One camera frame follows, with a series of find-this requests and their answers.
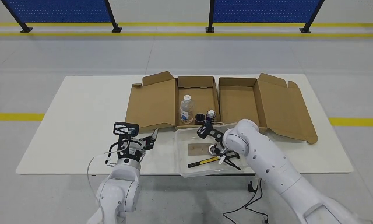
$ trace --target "open cardboard box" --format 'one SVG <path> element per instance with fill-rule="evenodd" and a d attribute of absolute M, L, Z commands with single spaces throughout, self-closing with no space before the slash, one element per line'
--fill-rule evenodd
<path fill-rule="evenodd" d="M 175 126 L 176 129 L 198 127 L 194 121 L 185 124 L 180 119 L 180 103 L 185 95 L 194 101 L 194 115 L 213 109 L 220 121 L 217 89 L 213 76 L 179 76 L 161 72 L 133 84 L 129 97 L 126 122 L 140 125 L 140 132 Z"/>
<path fill-rule="evenodd" d="M 219 78 L 221 121 L 252 120 L 261 132 L 317 142 L 317 134 L 297 84 L 262 73 L 255 78 Z"/>

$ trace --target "yellow floor stripe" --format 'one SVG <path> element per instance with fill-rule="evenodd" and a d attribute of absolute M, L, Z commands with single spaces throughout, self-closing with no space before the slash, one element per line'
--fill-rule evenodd
<path fill-rule="evenodd" d="M 0 113 L 0 121 L 42 121 L 44 114 L 33 113 Z"/>
<path fill-rule="evenodd" d="M 208 22 L 118 22 L 119 26 L 207 26 Z M 112 26 L 111 23 L 27 23 L 28 26 Z M 0 23 L 0 26 L 19 26 L 15 22 Z M 242 27 L 303 27 L 304 23 L 214 23 L 214 26 Z M 314 23 L 313 27 L 373 27 L 373 23 Z"/>
<path fill-rule="evenodd" d="M 253 37 L 253 38 L 373 38 L 373 33 L 273 33 L 273 32 L 0 32 L 0 37 Z"/>
<path fill-rule="evenodd" d="M 34 113 L 0 113 L 0 121 L 42 121 L 44 114 Z M 330 123 L 333 126 L 344 127 L 373 127 L 373 118 L 348 118 L 348 117 L 330 117 Z"/>
<path fill-rule="evenodd" d="M 344 127 L 373 127 L 373 118 L 344 118 L 344 117 L 331 117 L 330 123 L 333 126 Z"/>

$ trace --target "black post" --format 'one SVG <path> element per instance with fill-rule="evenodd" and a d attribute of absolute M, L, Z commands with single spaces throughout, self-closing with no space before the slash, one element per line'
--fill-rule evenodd
<path fill-rule="evenodd" d="M 16 19 L 19 26 L 22 28 L 21 33 L 28 33 L 33 28 L 28 27 L 25 23 L 21 22 L 21 20 L 17 17 L 17 14 L 12 10 L 12 8 L 8 5 L 8 3 L 5 0 L 1 0 L 1 2 L 4 4 L 4 6 L 7 8 L 7 10 L 10 12 L 10 14 Z"/>
<path fill-rule="evenodd" d="M 115 22 L 114 15 L 112 14 L 112 10 L 110 7 L 109 0 L 104 0 L 107 12 L 109 13 L 110 21 L 113 26 L 113 30 L 111 31 L 112 33 L 120 33 L 122 31 L 122 28 L 118 26 L 118 23 Z"/>
<path fill-rule="evenodd" d="M 209 27 L 206 27 L 206 33 L 215 32 L 214 27 L 212 27 L 212 24 L 214 22 L 214 11 L 215 11 L 215 0 L 210 0 Z"/>
<path fill-rule="evenodd" d="M 324 1 L 325 0 L 320 0 L 319 1 L 319 3 L 316 6 L 316 9 L 314 10 L 314 12 L 312 13 L 311 18 L 309 19 L 309 21 L 304 25 L 303 28 L 299 28 L 302 33 L 308 33 L 308 34 L 311 33 L 310 30 L 309 30 L 309 28 L 311 27 L 312 22 L 314 22 L 315 17 L 317 15 L 317 13 L 319 13 L 319 10 L 320 10 L 322 4 L 324 3 Z"/>

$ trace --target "blue barrier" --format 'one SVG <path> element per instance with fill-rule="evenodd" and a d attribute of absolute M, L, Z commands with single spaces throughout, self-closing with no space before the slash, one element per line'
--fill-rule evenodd
<path fill-rule="evenodd" d="M 323 2 L 324 0 L 211 0 L 209 28 L 206 32 L 213 32 L 211 29 L 213 22 L 307 23 L 310 20 L 313 22 Z"/>
<path fill-rule="evenodd" d="M 108 0 L 2 0 L 22 23 L 98 23 L 115 20 Z"/>

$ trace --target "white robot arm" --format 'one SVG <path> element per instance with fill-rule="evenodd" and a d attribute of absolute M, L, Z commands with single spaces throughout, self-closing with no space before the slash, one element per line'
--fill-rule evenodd
<path fill-rule="evenodd" d="M 158 130 L 142 139 L 133 138 L 138 133 L 137 124 L 114 124 L 114 134 L 119 135 L 119 140 L 110 147 L 108 157 L 117 153 L 118 161 L 115 164 L 106 161 L 107 166 L 114 168 L 97 190 L 96 197 L 100 208 L 87 224 L 126 223 L 126 213 L 135 211 L 140 194 L 140 162 L 146 151 L 153 149 Z M 118 145 L 118 150 L 112 152 L 111 149 L 115 145 Z"/>
<path fill-rule="evenodd" d="M 294 168 L 286 155 L 266 136 L 259 133 L 256 124 L 241 120 L 233 129 L 222 134 L 206 122 L 198 135 L 215 137 L 226 151 L 242 154 L 251 169 L 265 180 L 293 209 L 300 223 L 361 224 L 337 201 L 324 196 Z"/>

